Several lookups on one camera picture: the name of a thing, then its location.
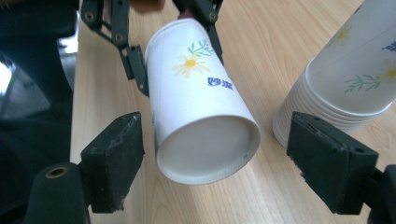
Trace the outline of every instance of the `paper cup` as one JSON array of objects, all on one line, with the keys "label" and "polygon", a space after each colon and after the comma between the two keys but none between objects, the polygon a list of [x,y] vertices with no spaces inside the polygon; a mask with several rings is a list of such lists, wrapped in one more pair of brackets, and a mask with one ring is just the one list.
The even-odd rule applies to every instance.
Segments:
[{"label": "paper cup", "polygon": [[315,93],[348,113],[373,114],[396,98],[396,1],[366,0],[310,65]]},{"label": "paper cup", "polygon": [[200,23],[165,25],[148,42],[146,64],[156,161],[166,177],[207,184],[248,163],[260,129]]},{"label": "paper cup", "polygon": [[357,114],[350,113],[332,105],[330,102],[320,97],[309,84],[308,79],[310,77],[310,65],[312,62],[313,61],[308,64],[294,83],[285,101],[274,116],[273,132],[276,139],[283,147],[287,147],[288,145],[293,111],[317,116],[318,118],[328,121],[341,131],[351,133],[358,130],[390,107],[389,104],[375,113]]}]

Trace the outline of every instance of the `wood grain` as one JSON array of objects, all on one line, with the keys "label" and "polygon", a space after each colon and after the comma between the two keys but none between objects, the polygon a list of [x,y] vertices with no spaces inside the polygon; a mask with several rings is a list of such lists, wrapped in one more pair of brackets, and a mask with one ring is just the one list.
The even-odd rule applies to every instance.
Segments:
[{"label": "wood grain", "polygon": [[[117,50],[85,24],[79,28],[72,153],[80,151],[117,116],[140,111],[146,155],[125,210],[92,214],[92,223],[366,223],[338,216],[305,184],[272,133],[272,118],[308,61],[359,6],[361,0],[224,1],[217,28],[225,67],[262,129],[262,144],[238,173],[211,185],[185,186],[159,173],[154,158],[149,98],[127,81]],[[131,12],[131,45],[142,49],[177,17]],[[396,105],[352,135],[380,153],[378,168],[396,162]]]}]

